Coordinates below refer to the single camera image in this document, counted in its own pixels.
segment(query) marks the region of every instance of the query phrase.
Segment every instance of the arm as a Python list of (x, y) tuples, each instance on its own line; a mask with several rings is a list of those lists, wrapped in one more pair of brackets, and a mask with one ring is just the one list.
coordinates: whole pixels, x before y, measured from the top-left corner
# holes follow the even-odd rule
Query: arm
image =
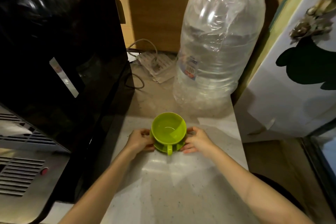
[(123, 178), (128, 164), (142, 150), (154, 150), (148, 129), (137, 129), (129, 136), (124, 149), (96, 180), (59, 224), (100, 223)]
[(187, 138), (188, 144), (183, 146), (181, 151), (184, 153), (200, 151), (205, 157), (210, 158), (261, 223), (313, 223), (285, 197), (217, 147), (204, 130), (197, 127), (188, 128), (188, 132), (191, 131), (195, 131), (196, 134)]

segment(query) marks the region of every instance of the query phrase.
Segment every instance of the cup rim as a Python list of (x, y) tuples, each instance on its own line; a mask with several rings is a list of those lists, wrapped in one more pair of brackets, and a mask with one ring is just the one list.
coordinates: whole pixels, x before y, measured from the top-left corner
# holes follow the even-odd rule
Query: cup rim
[[(156, 116), (156, 117), (154, 118), (154, 120), (155, 120), (157, 117), (159, 117), (160, 115), (165, 114), (165, 113), (172, 113), (172, 114), (174, 114), (174, 115), (179, 116), (179, 117), (183, 120), (183, 123), (184, 123), (184, 125), (185, 125), (185, 133), (187, 133), (187, 124), (186, 124), (186, 121), (185, 121), (180, 115), (178, 115), (177, 113), (174, 113), (174, 112), (163, 112), (163, 113), (159, 114), (158, 116)], [(160, 141), (159, 139), (156, 138), (156, 136), (155, 136), (155, 134), (154, 134), (154, 132), (153, 132), (153, 123), (154, 123), (154, 120), (153, 120), (153, 122), (152, 122), (152, 125), (150, 126), (150, 130), (152, 131), (152, 134), (153, 134), (153, 137), (155, 138), (155, 140), (158, 141), (159, 143), (161, 143), (161, 144), (163, 144), (163, 145), (174, 145), (174, 144), (178, 144), (178, 143), (179, 143), (180, 141), (182, 141), (183, 138), (186, 136), (186, 134), (184, 134), (183, 137), (182, 137), (178, 142), (176, 142), (176, 143), (163, 143), (162, 141)]]

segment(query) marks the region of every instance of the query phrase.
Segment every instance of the hand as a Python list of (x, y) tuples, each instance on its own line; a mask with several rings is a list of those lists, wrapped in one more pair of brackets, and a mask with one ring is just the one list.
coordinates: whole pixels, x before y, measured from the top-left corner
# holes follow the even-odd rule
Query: hand
[(154, 150), (154, 139), (149, 137), (149, 129), (135, 129), (128, 137), (125, 149), (130, 149), (135, 155), (142, 150)]
[[(195, 131), (195, 135), (190, 135), (189, 133)], [(188, 137), (185, 140), (185, 145), (181, 148), (180, 151), (183, 153), (192, 153), (200, 151), (205, 157), (211, 155), (211, 150), (216, 145), (210, 140), (207, 133), (203, 129), (198, 127), (187, 128)]]

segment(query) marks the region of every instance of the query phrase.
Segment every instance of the cup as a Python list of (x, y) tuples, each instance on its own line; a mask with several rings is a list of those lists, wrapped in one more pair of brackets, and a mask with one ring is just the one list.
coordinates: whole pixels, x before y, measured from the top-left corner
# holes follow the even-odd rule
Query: cup
[(185, 137), (187, 125), (178, 114), (164, 112), (153, 120), (151, 133), (156, 141), (167, 147), (167, 153), (171, 155), (173, 146)]

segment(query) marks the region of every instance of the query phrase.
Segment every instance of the barcode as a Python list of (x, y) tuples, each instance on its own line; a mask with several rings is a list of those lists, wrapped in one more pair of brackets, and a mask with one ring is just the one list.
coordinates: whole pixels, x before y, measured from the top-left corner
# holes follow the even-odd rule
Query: barcode
[(189, 73), (191, 73), (191, 74), (194, 74), (194, 73), (195, 73), (195, 69), (192, 68), (191, 66), (187, 66), (185, 69), (187, 70), (187, 72), (189, 72)]

